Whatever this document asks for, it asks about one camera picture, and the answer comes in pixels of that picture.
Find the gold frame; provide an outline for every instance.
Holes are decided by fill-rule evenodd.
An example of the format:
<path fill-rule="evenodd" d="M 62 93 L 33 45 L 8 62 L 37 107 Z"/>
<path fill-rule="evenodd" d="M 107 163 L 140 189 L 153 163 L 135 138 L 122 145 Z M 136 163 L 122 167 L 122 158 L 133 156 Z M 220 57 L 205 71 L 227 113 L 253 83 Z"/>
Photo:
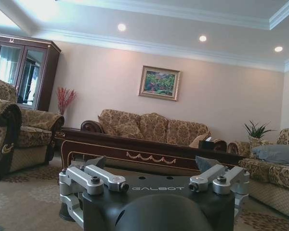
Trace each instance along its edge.
<path fill-rule="evenodd" d="M 144 88 L 145 88 L 144 83 L 145 83 L 147 71 L 156 71 L 156 72 L 162 72 L 162 73 L 175 75 L 172 96 L 158 95 L 158 94 L 154 94 L 154 93 L 144 92 Z M 140 89 L 139 89 L 138 95 L 139 96 L 145 96 L 145 97 L 151 97 L 151 98 L 157 98 L 157 99 L 163 99 L 163 100 L 177 101 L 178 100 L 179 83 L 180 83 L 180 75 L 181 75 L 181 72 L 176 71 L 176 70 L 170 70 L 170 69 L 164 69 L 164 68 L 158 68 L 158 67 L 152 67 L 152 66 L 143 66 L 143 72 L 142 72 L 142 76 L 141 76 L 141 83 L 140 83 Z"/>

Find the recessed ceiling light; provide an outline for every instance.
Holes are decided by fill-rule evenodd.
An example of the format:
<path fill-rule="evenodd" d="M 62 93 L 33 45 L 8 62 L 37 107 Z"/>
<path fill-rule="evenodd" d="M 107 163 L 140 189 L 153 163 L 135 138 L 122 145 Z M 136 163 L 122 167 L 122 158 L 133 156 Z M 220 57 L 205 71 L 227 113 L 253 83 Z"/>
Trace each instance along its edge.
<path fill-rule="evenodd" d="M 283 47 L 275 47 L 275 52 L 281 52 L 283 50 Z"/>
<path fill-rule="evenodd" d="M 199 41 L 200 42 L 205 42 L 205 41 L 207 41 L 207 37 L 205 35 L 202 35 L 202 36 L 199 37 Z"/>
<path fill-rule="evenodd" d="M 119 31 L 125 31 L 125 30 L 126 30 L 125 24 L 120 23 L 120 24 L 118 25 L 118 30 L 119 30 Z"/>

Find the logo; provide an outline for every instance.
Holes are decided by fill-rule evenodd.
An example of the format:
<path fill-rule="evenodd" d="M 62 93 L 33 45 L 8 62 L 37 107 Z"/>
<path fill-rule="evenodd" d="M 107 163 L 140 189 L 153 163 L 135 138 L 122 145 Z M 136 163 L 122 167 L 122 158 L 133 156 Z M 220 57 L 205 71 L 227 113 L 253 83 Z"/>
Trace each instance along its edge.
<path fill-rule="evenodd" d="M 148 187 L 133 187 L 132 190 L 134 191 L 175 191 L 179 190 L 182 191 L 184 187 L 158 187 L 158 188 L 148 188 Z"/>

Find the picture frame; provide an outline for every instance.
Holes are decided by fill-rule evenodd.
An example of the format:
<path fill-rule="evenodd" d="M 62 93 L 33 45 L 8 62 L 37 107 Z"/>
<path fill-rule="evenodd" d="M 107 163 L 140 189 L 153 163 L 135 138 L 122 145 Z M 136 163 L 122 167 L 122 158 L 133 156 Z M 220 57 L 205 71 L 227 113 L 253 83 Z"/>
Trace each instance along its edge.
<path fill-rule="evenodd" d="M 143 66 L 139 96 L 178 100 L 180 71 Z"/>

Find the red decorative branches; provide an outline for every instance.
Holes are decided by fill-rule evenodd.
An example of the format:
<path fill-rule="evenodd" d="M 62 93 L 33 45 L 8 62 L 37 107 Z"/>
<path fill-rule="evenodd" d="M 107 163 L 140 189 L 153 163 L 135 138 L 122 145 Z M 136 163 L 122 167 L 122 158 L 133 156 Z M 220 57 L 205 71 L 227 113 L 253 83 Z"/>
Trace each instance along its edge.
<path fill-rule="evenodd" d="M 57 97 L 59 113 L 63 115 L 67 106 L 75 99 L 76 92 L 74 90 L 58 87 Z"/>

